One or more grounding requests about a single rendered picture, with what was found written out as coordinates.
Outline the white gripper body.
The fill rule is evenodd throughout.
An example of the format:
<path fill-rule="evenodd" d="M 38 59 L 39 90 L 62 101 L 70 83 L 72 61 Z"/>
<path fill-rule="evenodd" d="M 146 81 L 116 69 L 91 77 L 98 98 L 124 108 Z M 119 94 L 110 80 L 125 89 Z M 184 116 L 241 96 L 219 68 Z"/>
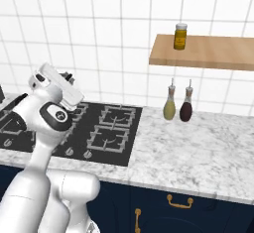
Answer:
<path fill-rule="evenodd" d="M 83 95 L 75 89 L 57 70 L 48 63 L 44 63 L 39 72 L 63 92 L 61 105 L 67 110 L 74 110 L 82 101 Z"/>

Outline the black hob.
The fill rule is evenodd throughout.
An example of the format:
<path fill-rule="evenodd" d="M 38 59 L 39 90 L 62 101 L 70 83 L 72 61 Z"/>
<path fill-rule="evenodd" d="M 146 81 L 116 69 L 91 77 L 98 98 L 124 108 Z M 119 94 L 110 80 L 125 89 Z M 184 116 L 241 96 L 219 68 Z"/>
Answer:
<path fill-rule="evenodd" d="M 16 101 L 0 106 L 0 148 L 32 153 L 35 133 L 22 130 L 11 115 Z M 72 126 L 53 156 L 127 167 L 142 110 L 135 106 L 80 102 L 69 112 Z"/>

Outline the yellow oil bottle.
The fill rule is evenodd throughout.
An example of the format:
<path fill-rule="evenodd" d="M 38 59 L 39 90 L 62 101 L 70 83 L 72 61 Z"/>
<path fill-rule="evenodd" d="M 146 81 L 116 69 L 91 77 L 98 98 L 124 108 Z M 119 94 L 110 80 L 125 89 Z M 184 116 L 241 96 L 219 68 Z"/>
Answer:
<path fill-rule="evenodd" d="M 166 120 L 172 120 L 176 114 L 176 104 L 174 99 L 175 89 L 176 87 L 173 84 L 171 84 L 168 87 L 168 99 L 166 101 L 166 104 L 163 110 L 164 118 Z"/>

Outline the yellow jar with pale lid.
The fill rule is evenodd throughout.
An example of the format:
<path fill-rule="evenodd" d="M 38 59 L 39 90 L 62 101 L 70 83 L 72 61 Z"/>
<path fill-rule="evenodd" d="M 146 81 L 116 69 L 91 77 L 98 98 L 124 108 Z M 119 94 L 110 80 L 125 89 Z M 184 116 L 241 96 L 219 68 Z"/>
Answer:
<path fill-rule="evenodd" d="M 177 23 L 174 37 L 174 49 L 183 50 L 186 47 L 187 28 L 185 23 Z"/>

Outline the dark red sauce bottle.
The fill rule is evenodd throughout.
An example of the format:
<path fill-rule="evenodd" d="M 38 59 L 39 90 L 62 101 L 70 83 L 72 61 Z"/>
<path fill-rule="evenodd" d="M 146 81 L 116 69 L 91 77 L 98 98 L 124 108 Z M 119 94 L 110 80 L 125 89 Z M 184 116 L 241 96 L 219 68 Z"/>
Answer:
<path fill-rule="evenodd" d="M 192 115 L 192 105 L 191 105 L 192 87 L 191 84 L 186 88 L 186 98 L 180 110 L 180 119 L 183 122 L 187 122 Z"/>

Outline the plain navy cupboard panel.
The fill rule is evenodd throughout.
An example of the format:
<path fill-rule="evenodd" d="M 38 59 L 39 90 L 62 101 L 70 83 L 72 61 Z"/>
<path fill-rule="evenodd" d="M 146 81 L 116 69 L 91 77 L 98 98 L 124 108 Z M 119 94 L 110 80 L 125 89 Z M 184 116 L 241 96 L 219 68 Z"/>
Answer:
<path fill-rule="evenodd" d="M 131 232 L 128 185 L 101 181 L 99 194 L 87 203 L 87 209 L 101 233 Z"/>

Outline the navy cupboard door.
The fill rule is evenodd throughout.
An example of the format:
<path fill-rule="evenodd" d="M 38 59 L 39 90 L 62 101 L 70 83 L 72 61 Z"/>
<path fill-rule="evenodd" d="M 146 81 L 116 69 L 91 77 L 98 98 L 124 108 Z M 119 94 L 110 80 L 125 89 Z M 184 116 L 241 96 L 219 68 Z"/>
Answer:
<path fill-rule="evenodd" d="M 133 233 L 135 233 L 135 213 L 133 219 Z M 141 233 L 254 233 L 254 217 L 179 218 L 170 215 L 149 215 L 141 210 L 139 227 Z"/>

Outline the navy drawer front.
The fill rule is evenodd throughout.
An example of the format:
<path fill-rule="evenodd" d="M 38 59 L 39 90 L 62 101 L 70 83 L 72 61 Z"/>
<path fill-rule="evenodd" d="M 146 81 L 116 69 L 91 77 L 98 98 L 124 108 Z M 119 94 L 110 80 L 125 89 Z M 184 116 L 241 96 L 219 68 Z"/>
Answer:
<path fill-rule="evenodd" d="M 240 218 L 254 217 L 254 206 L 189 194 L 167 192 L 144 187 L 131 188 L 132 204 L 149 215 L 170 215 L 179 218 L 193 216 Z"/>

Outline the wooden wall shelf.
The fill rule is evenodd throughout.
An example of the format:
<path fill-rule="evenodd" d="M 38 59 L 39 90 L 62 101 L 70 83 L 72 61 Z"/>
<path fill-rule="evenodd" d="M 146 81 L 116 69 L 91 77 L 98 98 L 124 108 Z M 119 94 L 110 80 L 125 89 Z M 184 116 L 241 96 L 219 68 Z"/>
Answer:
<path fill-rule="evenodd" d="M 178 51 L 173 35 L 158 35 L 149 64 L 254 71 L 254 38 L 188 36 Z"/>

